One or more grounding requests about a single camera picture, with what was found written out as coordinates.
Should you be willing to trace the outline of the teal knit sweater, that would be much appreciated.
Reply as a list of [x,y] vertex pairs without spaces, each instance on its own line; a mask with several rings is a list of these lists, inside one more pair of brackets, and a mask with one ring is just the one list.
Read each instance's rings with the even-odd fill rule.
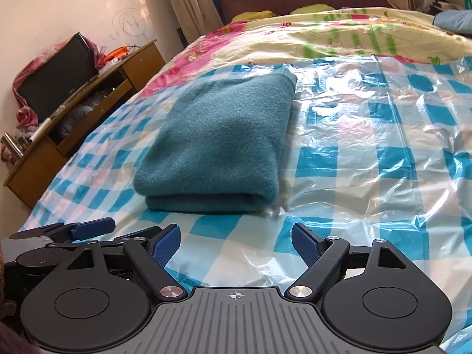
[[176,213],[273,205],[296,85],[282,67],[188,87],[137,168],[135,191],[149,209]]

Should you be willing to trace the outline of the wooden TV cabinet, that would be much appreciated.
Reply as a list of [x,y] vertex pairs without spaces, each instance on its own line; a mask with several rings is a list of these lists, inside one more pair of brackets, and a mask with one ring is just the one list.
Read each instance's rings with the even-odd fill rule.
[[33,208],[85,138],[165,65],[150,42],[84,84],[43,123],[8,173],[6,186]]

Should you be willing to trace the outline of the blue checkered plastic sheet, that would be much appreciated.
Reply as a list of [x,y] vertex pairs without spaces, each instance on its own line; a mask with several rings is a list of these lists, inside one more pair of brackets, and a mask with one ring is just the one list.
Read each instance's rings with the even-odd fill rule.
[[116,236],[177,224],[167,271],[184,287],[288,287],[306,266],[290,240],[301,222],[354,245],[390,241],[453,306],[442,348],[471,351],[471,59],[324,58],[297,77],[278,202],[261,213],[154,212],[133,176],[184,86],[147,87],[88,136],[24,229],[102,217]]

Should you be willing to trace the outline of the black television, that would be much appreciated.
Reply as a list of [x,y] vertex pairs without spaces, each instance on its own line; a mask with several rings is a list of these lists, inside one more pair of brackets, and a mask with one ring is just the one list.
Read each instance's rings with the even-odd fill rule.
[[76,33],[52,58],[26,77],[18,92],[43,122],[98,72],[91,46]]

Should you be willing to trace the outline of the orange package on cabinet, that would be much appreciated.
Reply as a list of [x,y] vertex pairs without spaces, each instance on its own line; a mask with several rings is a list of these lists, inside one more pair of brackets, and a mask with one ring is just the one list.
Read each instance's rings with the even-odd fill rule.
[[108,64],[109,62],[112,62],[114,59],[120,60],[121,58],[127,56],[129,52],[130,50],[127,46],[121,46],[111,51],[109,54],[107,54],[104,58],[104,63]]

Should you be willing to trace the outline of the floral pink cream quilt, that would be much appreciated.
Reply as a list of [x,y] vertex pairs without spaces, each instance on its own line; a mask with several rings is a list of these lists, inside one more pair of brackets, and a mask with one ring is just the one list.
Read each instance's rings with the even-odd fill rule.
[[433,17],[383,7],[329,10],[235,22],[201,36],[137,94],[148,98],[229,65],[277,65],[337,56],[394,57],[445,64],[471,55],[471,41],[433,24]]

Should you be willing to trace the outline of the yellow green pillow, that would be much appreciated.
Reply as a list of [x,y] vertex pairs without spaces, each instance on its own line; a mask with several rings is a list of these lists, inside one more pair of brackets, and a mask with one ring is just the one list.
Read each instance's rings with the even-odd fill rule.
[[243,12],[234,16],[231,20],[232,23],[235,22],[246,22],[246,21],[254,21],[264,18],[273,18],[276,17],[276,14],[273,13],[271,10],[263,10],[263,11],[250,11],[250,12]]
[[291,14],[317,14],[321,12],[326,12],[333,10],[334,8],[332,6],[323,4],[323,3],[317,3],[309,6],[304,6],[297,8],[293,11],[291,11]]

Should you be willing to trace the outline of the beige left curtain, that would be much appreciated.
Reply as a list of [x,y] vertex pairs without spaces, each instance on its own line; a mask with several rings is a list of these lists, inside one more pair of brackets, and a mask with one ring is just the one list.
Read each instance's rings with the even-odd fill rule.
[[223,27],[213,0],[170,0],[188,43]]

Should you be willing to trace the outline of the light blue folded garment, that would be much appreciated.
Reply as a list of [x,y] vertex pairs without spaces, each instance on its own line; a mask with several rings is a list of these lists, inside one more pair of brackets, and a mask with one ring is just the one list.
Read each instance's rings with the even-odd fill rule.
[[472,35],[472,10],[446,10],[435,15],[433,24],[457,35]]

